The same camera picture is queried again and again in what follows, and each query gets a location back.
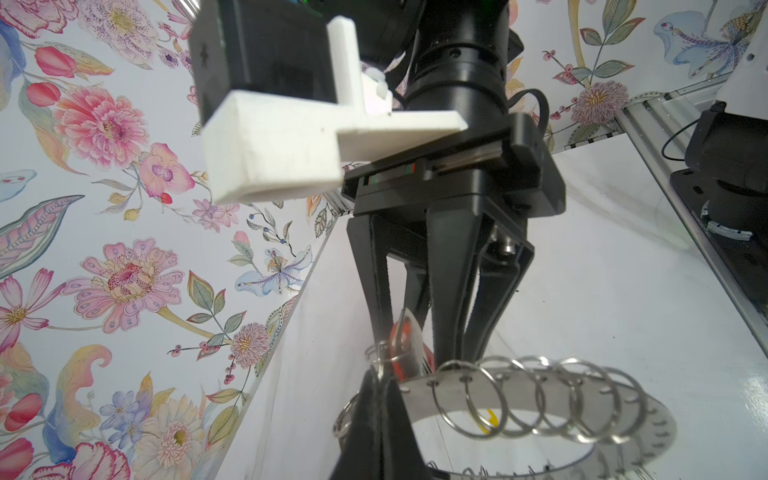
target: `white table surface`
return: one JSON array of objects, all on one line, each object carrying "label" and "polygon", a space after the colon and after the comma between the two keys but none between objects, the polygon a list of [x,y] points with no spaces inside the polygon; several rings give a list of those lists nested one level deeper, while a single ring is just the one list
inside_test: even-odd
[{"label": "white table surface", "polygon": [[[567,211],[529,222],[536,255],[487,353],[577,356],[634,376],[678,424],[672,449],[648,466],[658,480],[768,477],[768,359],[632,143],[621,135],[554,158]],[[358,389],[372,342],[347,218],[302,292],[219,480],[328,478],[336,463],[331,424]],[[390,277],[401,292],[404,269]],[[469,443],[437,419],[415,430],[425,460],[443,469],[520,472],[573,452],[554,440]]]}]

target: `white plastic mount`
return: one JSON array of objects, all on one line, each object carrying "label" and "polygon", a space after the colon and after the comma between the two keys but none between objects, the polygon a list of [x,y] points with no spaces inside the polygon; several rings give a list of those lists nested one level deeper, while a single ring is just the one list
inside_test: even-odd
[{"label": "white plastic mount", "polygon": [[338,187],[341,166],[462,131],[455,111],[392,111],[392,92],[360,71],[355,23],[328,24],[338,104],[231,91],[203,129],[217,204],[287,200]]}]

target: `floral wallpaper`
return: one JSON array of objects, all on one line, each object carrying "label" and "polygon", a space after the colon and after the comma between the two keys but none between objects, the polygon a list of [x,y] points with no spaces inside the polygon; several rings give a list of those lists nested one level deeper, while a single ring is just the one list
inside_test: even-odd
[{"label": "floral wallpaper", "polygon": [[213,478],[333,224],[212,201],[189,34],[0,0],[2,480]]},{"label": "floral wallpaper", "polygon": [[[559,151],[614,131],[627,103],[732,71],[766,0],[510,1],[525,51],[507,68],[507,95],[539,88],[549,100],[545,140]],[[525,98],[515,106],[538,118]]]}]

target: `metal disc with holes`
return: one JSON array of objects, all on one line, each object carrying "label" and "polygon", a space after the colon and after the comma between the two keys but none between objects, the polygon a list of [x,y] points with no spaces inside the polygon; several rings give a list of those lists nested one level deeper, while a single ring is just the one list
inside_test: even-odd
[{"label": "metal disc with holes", "polygon": [[[535,398],[536,385],[531,382],[525,372],[518,371],[510,374],[508,369],[488,368],[487,370],[494,376],[505,376],[502,390],[510,409],[539,412]],[[533,370],[543,380],[540,381],[540,385],[546,396],[546,414],[570,419],[572,408],[568,395],[570,387],[566,386],[562,379],[558,379],[557,374],[551,370]],[[616,402],[611,393],[613,389],[608,388],[608,384],[599,376],[571,375],[572,378],[577,377],[583,398],[583,404],[578,412],[579,418],[575,423],[581,425],[583,429],[595,432],[615,416]],[[440,374],[435,388],[442,409],[447,413],[468,409],[467,376],[470,376],[472,381],[472,387],[469,390],[472,404],[477,409],[499,409],[501,403],[494,386],[485,381],[481,373],[466,370],[446,371]],[[433,376],[419,377],[400,385],[411,423],[439,415],[432,396],[434,378]],[[556,465],[546,472],[501,477],[483,476],[483,478],[526,478],[526,480],[612,478],[652,462],[672,445],[677,436],[677,424],[667,408],[656,399],[645,395],[641,402],[633,386],[622,382],[614,382],[614,384],[621,397],[620,414],[612,429],[612,435],[592,444],[589,453],[568,465]],[[646,405],[645,415],[641,415],[641,403]],[[462,475],[454,472],[446,472],[446,474],[448,475],[446,478],[455,480],[477,478],[477,475]]]}]

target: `red tulip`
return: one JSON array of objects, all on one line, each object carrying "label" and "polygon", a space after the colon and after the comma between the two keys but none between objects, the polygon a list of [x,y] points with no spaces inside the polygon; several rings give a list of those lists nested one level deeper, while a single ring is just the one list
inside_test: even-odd
[{"label": "red tulip", "polygon": [[74,78],[77,64],[69,55],[61,53],[56,47],[40,47],[35,50],[35,60],[45,74],[56,77]]},{"label": "red tulip", "polygon": [[27,439],[19,439],[0,451],[0,478],[14,480],[32,463],[34,449]]},{"label": "red tulip", "polygon": [[52,83],[31,84],[27,88],[29,101],[38,107],[49,107],[61,98],[61,91]]},{"label": "red tulip", "polygon": [[37,393],[30,393],[13,405],[11,412],[5,418],[5,429],[15,432],[27,425],[39,412],[43,401]]}]

